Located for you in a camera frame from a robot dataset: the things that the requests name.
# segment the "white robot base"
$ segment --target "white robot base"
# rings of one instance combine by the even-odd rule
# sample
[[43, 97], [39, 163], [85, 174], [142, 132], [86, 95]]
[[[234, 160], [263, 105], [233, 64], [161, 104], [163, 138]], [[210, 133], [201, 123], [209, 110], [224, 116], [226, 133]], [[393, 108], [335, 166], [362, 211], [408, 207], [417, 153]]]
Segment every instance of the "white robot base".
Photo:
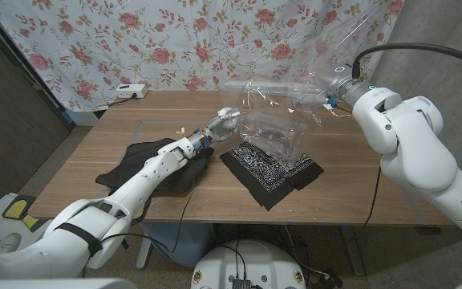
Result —
[[[268, 242], [228, 242], [203, 257], [193, 270], [191, 288], [306, 288], [301, 267], [285, 251]], [[244, 263], [235, 251], [242, 255]]]

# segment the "plastic bag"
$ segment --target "plastic bag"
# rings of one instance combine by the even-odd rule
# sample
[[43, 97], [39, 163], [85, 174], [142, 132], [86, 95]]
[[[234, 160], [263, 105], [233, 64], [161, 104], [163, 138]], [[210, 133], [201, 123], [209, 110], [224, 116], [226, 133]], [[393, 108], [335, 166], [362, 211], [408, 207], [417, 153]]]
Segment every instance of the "plastic bag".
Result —
[[284, 160], [300, 157], [322, 125], [318, 109], [327, 103], [334, 66], [352, 63], [360, 51], [374, 46], [366, 37], [383, 18], [378, 11], [333, 22], [320, 35], [305, 39], [278, 79], [253, 75], [228, 81], [221, 97], [226, 107], [241, 112], [242, 140]]

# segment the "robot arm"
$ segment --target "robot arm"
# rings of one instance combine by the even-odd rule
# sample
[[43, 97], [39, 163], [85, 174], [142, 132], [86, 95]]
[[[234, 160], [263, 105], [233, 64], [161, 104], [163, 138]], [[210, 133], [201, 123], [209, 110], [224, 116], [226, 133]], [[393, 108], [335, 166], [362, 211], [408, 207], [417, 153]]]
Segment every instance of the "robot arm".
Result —
[[0, 254], [0, 279], [74, 278], [85, 266], [100, 268], [124, 236], [100, 240], [127, 233], [153, 190], [185, 166], [199, 148], [229, 138], [238, 115], [230, 108], [221, 110], [207, 128], [158, 150], [158, 156], [148, 159], [111, 196], [70, 204], [51, 222], [42, 239], [24, 250]]
[[335, 70], [329, 95], [349, 104], [368, 144], [383, 154], [381, 169], [446, 214], [462, 229], [462, 171], [438, 139], [443, 118], [434, 104], [417, 96], [402, 101], [387, 88], [356, 83], [348, 67]]

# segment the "power strip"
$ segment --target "power strip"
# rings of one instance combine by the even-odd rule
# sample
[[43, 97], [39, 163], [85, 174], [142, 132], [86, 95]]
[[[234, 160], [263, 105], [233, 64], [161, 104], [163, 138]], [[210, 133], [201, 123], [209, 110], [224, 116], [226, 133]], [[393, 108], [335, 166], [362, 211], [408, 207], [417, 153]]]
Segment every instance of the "power strip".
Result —
[[149, 90], [145, 84], [121, 84], [115, 91], [119, 98], [131, 98], [133, 93], [136, 93], [136, 98], [144, 98]]

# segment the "sneaker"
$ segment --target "sneaker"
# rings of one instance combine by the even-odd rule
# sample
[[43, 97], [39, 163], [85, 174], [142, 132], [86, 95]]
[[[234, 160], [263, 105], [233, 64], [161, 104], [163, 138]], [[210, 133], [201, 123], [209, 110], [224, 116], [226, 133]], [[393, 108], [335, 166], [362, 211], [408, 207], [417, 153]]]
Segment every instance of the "sneaker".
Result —
[[21, 243], [21, 235], [12, 233], [0, 240], [0, 254], [10, 253], [17, 250]]

